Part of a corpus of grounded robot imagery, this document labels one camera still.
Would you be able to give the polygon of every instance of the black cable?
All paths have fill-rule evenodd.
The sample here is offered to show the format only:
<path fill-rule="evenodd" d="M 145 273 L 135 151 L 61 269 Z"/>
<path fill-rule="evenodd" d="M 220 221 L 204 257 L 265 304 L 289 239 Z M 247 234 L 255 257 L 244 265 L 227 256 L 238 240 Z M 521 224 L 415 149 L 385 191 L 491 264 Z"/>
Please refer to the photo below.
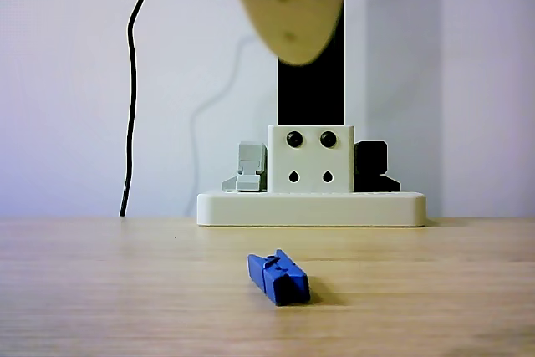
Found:
<path fill-rule="evenodd" d="M 125 190 L 123 191 L 123 201 L 120 205 L 119 216 L 126 214 L 126 205 L 128 204 L 128 195 L 130 194 L 130 183 L 132 182 L 132 138 L 134 136 L 134 119 L 135 119 L 135 101 L 137 99 L 137 71 L 135 68 L 135 46 L 134 46 L 134 23 L 135 18 L 140 12 L 141 5 L 145 0 L 137 0 L 134 11 L 128 22 L 128 48 L 130 50 L 130 114 L 128 117 L 128 130 L 126 132 L 126 178 Z"/>

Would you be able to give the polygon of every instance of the table surface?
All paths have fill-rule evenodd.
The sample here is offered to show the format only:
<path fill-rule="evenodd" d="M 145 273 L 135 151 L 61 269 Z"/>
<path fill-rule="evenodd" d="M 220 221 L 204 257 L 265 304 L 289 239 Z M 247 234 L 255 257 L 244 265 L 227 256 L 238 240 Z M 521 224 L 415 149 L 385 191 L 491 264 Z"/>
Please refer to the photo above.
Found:
<path fill-rule="evenodd" d="M 247 255 L 313 299 L 275 307 Z M 0 220 L 0 356 L 535 356 L 535 219 L 424 228 Z"/>

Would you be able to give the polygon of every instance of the black block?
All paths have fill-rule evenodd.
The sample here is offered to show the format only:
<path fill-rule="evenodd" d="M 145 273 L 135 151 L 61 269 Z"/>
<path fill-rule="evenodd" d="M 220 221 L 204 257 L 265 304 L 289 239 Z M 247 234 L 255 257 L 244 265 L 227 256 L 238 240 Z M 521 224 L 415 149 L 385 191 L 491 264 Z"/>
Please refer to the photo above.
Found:
<path fill-rule="evenodd" d="M 388 176 L 354 175 L 354 192 L 399 192 L 401 183 Z"/>
<path fill-rule="evenodd" d="M 354 171 L 361 175 L 384 175 L 388 149 L 384 141 L 360 141 L 354 145 Z"/>

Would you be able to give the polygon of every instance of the clothespin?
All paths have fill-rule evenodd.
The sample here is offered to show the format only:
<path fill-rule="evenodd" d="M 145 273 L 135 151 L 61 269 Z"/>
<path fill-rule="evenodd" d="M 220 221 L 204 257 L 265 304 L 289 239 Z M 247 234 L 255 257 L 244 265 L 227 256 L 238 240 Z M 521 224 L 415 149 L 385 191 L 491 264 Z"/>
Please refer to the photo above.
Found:
<path fill-rule="evenodd" d="M 247 265 L 252 281 L 276 305 L 310 301 L 307 274 L 283 250 L 266 258 L 250 254 Z"/>

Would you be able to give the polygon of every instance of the gray plastic piece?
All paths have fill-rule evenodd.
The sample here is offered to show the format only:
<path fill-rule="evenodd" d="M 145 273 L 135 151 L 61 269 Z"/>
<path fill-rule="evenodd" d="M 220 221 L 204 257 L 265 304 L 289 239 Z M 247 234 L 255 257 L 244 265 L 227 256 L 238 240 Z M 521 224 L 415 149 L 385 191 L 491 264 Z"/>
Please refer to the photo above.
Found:
<path fill-rule="evenodd" d="M 223 191 L 260 192 L 268 188 L 266 146 L 243 141 L 239 145 L 237 175 L 222 183 Z"/>

